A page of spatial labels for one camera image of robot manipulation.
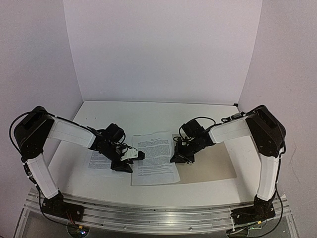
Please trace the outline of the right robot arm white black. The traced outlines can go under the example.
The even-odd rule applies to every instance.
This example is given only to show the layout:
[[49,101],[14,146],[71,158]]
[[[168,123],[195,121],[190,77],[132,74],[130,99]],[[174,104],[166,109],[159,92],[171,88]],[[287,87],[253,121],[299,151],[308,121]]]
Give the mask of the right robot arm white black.
[[275,216],[273,200],[279,196],[277,182],[282,155],[286,152],[286,129],[267,109],[260,105],[214,122],[208,128],[193,118],[179,128],[172,163],[192,164],[201,150],[231,139],[249,136],[261,162],[260,182],[252,206],[234,209],[230,216],[236,225],[254,224]]

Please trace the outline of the printed paper sheet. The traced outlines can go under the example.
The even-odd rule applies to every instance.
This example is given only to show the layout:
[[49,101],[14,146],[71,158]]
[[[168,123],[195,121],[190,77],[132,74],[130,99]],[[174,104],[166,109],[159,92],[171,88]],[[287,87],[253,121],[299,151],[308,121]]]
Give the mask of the printed paper sheet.
[[111,171],[111,160],[97,151],[89,151],[86,168],[92,171]]
[[132,186],[153,186],[180,182],[178,169],[170,160],[174,155],[174,140],[171,132],[156,132],[134,135],[135,148],[145,153],[145,158],[134,162]]

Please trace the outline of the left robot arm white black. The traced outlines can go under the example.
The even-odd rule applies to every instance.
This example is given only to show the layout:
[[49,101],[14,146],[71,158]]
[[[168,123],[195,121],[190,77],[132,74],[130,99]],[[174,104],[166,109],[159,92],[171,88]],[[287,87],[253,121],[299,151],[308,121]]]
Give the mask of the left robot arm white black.
[[110,160],[113,171],[131,173],[131,165],[142,153],[127,145],[125,137],[124,130],[114,123],[95,129],[49,113],[42,106],[19,115],[9,127],[10,141],[21,156],[25,173],[43,196],[41,213],[70,222],[82,221],[84,207],[64,200],[45,160],[46,142],[56,139],[98,152]]

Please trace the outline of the beige file folder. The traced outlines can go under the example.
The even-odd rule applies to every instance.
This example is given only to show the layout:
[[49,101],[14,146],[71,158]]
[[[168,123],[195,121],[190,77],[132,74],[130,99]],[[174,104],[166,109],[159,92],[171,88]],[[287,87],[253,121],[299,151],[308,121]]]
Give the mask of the beige file folder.
[[180,181],[177,184],[220,181],[237,178],[224,143],[205,148],[195,154],[192,164],[176,164]]

